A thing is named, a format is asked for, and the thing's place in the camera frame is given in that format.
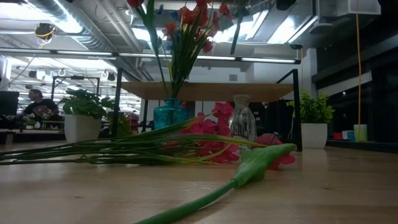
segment potted plant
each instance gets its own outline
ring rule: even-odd
[[[328,123],[333,118],[334,109],[327,105],[328,95],[321,93],[317,100],[302,92],[300,99],[301,137],[303,148],[323,149],[328,137]]]
[[[69,143],[97,139],[101,130],[101,119],[106,115],[104,108],[114,108],[109,97],[100,99],[86,90],[67,91],[72,97],[64,98],[65,137]]]
[[[165,106],[154,110],[155,129],[181,123],[189,118],[189,113],[180,107],[181,101],[177,99],[178,93],[184,81],[189,77],[199,53],[202,50],[204,53],[212,50],[212,37],[218,30],[222,30],[220,24],[231,19],[228,7],[222,4],[219,9],[220,17],[218,17],[219,14],[212,7],[208,9],[208,5],[211,5],[212,1],[197,0],[197,5],[192,11],[184,6],[178,12],[170,13],[172,20],[166,21],[163,30],[168,44],[163,46],[162,38],[158,37],[154,26],[154,15],[162,14],[163,7],[155,10],[154,0],[148,0],[145,11],[142,7],[143,0],[128,0],[127,2],[140,15],[150,34],[151,44],[157,56],[162,82],[168,97],[165,99]],[[170,84],[165,83],[159,58],[160,46],[162,49],[169,50],[172,55],[171,58],[167,58]]]

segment ceiling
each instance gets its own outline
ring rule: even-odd
[[[39,0],[27,0],[29,2],[40,2]],[[149,35],[142,26],[142,21],[134,16],[126,4],[126,0],[75,0],[72,5],[66,3],[65,0],[47,0],[48,2],[61,1],[67,4],[67,10],[73,11],[70,15],[72,18],[84,18],[86,33],[95,33],[100,36],[102,42],[108,46],[108,49],[119,52],[152,52],[149,44]],[[297,2],[286,11],[276,9],[275,0],[250,0],[244,2],[249,11],[249,15],[244,18],[239,33],[238,44],[236,46],[235,56],[239,57],[271,57],[296,59],[298,52],[289,45],[300,44],[305,48],[322,47],[333,44],[337,39],[342,39],[350,33],[355,32],[354,14],[352,11],[338,9],[338,2],[350,2],[349,0],[331,0],[322,1],[318,9],[314,4],[316,0],[297,0]],[[377,0],[364,0],[363,2],[374,2]],[[235,1],[215,1],[214,8],[220,6],[221,2]],[[155,7],[159,8],[164,5],[167,11],[178,10],[184,6],[185,1],[172,0],[156,0]],[[194,7],[194,1],[187,1],[188,7]],[[229,5],[231,11],[236,7],[234,4]],[[377,16],[374,14],[361,12],[366,14],[361,16],[360,24],[365,26]],[[159,35],[164,23],[170,20],[168,13],[163,13],[155,17],[155,24],[158,28]],[[308,31],[313,28],[317,22],[331,22],[333,28],[327,32],[320,34],[310,34]],[[30,48],[37,49],[43,44],[43,40],[38,39],[34,34],[34,29],[40,23],[55,24],[58,29],[54,32],[51,41],[45,45],[45,49],[55,50],[92,50],[81,41],[81,34],[72,34],[62,29],[60,21],[55,22],[48,14],[38,12],[27,4],[3,3],[0,0],[0,47],[12,48]],[[348,27],[344,32],[339,32],[340,26]],[[236,26],[232,26],[223,32],[217,33],[213,39],[216,44],[210,55],[230,55],[231,41],[235,33]],[[33,55],[13,56],[13,67],[11,80],[13,90],[27,91],[25,84],[35,84],[35,88],[49,92],[51,80],[38,80],[37,78],[29,78],[28,70],[21,73],[21,69],[17,66],[26,67]],[[133,69],[135,80],[142,82],[159,81],[160,72],[157,63],[151,59],[123,59],[122,65],[127,64]],[[82,60],[72,58],[35,58],[29,66],[29,70],[45,70],[46,74],[58,74],[60,71],[66,71],[70,75],[83,75],[85,77],[98,77],[101,79],[101,94],[113,95],[115,81],[109,81],[104,78],[109,72],[116,72],[116,61],[106,60]],[[238,74],[239,76],[247,76],[249,68],[253,68],[253,63],[242,62],[218,62],[211,60],[198,61],[195,64],[193,75],[195,82],[223,82],[222,78],[216,78],[215,75]],[[267,73],[266,77],[260,77],[261,82],[273,82],[279,79],[284,73],[275,71]],[[239,78],[240,82],[245,82],[244,78]],[[69,85],[80,85],[80,88],[94,91],[89,86],[92,83],[89,80],[69,80]],[[56,92],[61,94],[65,92],[68,85],[62,83],[56,88]],[[139,99],[131,97],[132,102]]]

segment black metal frame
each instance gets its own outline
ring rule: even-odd
[[[96,94],[97,94],[97,96],[99,96],[100,95],[100,83],[101,83],[101,79],[100,78],[98,78],[98,77],[79,77],[79,78],[76,78],[75,76],[54,76],[54,77],[52,77],[52,87],[51,87],[51,100],[54,100],[54,90],[55,90],[55,88],[58,86],[58,85],[56,85],[55,84],[55,81],[58,79],[58,78],[61,78],[61,79],[63,79],[63,80],[65,80],[65,79],[67,79],[67,78],[70,78],[70,79],[95,79],[95,80],[97,80],[97,89],[96,89]]]
[[[293,123],[293,141],[297,145],[298,152],[301,152],[301,117],[300,117],[300,86],[299,86],[299,70],[291,69],[286,75],[276,82],[279,84],[283,82],[287,77],[293,75],[293,94],[294,94],[294,123]]]

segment white flower pot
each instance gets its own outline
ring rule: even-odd
[[[301,124],[301,138],[303,149],[315,148],[323,149],[328,138],[327,124]]]
[[[69,143],[98,139],[101,119],[92,116],[65,114],[65,137]]]

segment man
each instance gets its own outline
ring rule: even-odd
[[[31,89],[28,97],[33,103],[24,110],[22,115],[33,113],[38,120],[42,120],[59,114],[58,106],[50,99],[43,99],[43,94],[40,90]]]

